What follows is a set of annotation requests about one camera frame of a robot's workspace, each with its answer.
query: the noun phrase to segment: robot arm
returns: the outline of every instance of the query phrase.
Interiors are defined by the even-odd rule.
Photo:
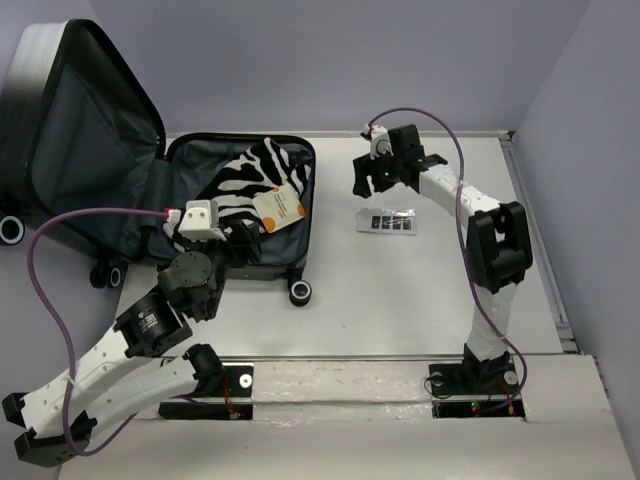
[[[165,367],[120,382],[192,335],[188,318],[215,318],[228,269],[260,259],[257,225],[218,227],[213,201],[188,202],[185,214],[170,209],[169,222],[188,246],[158,274],[158,286],[120,315],[98,343],[76,362],[69,402],[71,435],[80,448],[115,422],[150,404],[181,394],[212,393],[223,376],[209,345],[194,345]],[[40,389],[2,401],[8,421],[25,428],[15,443],[18,457],[53,467],[75,456],[67,445],[62,413],[70,381],[66,370]]]
[[[371,196],[369,182],[375,192],[403,183],[455,216],[458,175],[444,158],[425,155],[415,125],[390,130],[366,126],[362,136],[371,147],[367,155],[353,161],[355,195]],[[533,263],[525,210],[518,202],[502,203],[464,183],[460,217],[480,303],[506,335],[516,286]],[[476,306],[465,345],[466,383],[495,382],[507,362],[506,344]]]

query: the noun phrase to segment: white tabletop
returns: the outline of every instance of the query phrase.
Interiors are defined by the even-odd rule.
[[[252,421],[134,421],[60,479],[633,479],[592,359],[528,363],[523,422],[432,418],[427,362],[259,362]]]
[[[317,153],[311,246],[304,279],[309,305],[289,303],[284,281],[227,283],[218,316],[194,326],[180,344],[211,343],[222,356],[315,357],[458,355],[471,326],[473,302],[453,218],[412,190],[396,186],[370,200],[351,193],[351,160],[367,151],[360,138],[311,138]],[[457,169],[451,140],[423,138]],[[515,199],[495,138],[463,138],[467,180],[498,199]],[[360,206],[416,208],[415,237],[355,231]],[[156,271],[132,265],[119,312],[139,299]],[[512,311],[510,337],[523,352],[561,352],[549,301],[534,264]]]

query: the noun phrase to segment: suitcase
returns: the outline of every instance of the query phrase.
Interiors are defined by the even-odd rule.
[[[307,216],[262,235],[260,263],[230,276],[285,278],[294,302],[309,247],[316,158],[302,138],[269,136],[290,161],[311,167],[300,198]],[[220,168],[264,137],[192,133],[167,148],[158,111],[97,24],[29,26],[0,94],[0,243],[22,239],[23,220],[37,228],[70,210],[184,207]],[[167,265],[178,253],[157,219],[84,217],[57,230],[66,243],[97,253],[95,287],[120,283],[119,260]]]

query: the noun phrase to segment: black mounting bracket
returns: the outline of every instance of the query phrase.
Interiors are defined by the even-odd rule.
[[[198,404],[190,402],[161,402],[160,417],[167,420],[251,420],[253,404],[246,400],[233,404],[233,411],[225,404],[229,398],[251,399],[253,393],[254,367],[251,364],[225,364],[221,381],[208,392],[196,390],[188,397],[199,399]]]
[[[451,396],[497,395],[506,393],[505,389],[513,394],[518,387],[517,378],[509,353],[481,362],[465,345],[462,362],[429,365],[428,380],[433,397],[445,399]]]

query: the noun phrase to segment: zebra print fabric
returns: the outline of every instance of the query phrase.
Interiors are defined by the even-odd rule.
[[[271,138],[266,137],[239,158],[222,167],[196,200],[215,200],[223,224],[225,219],[241,220],[247,226],[258,222],[260,233],[265,233],[266,230],[253,206],[253,198],[280,187],[285,182],[293,187],[300,198],[307,188],[310,174],[309,165],[292,163],[287,152]],[[165,223],[163,230],[174,241],[176,249],[184,251],[181,244],[184,239],[178,238],[177,227],[177,224]]]

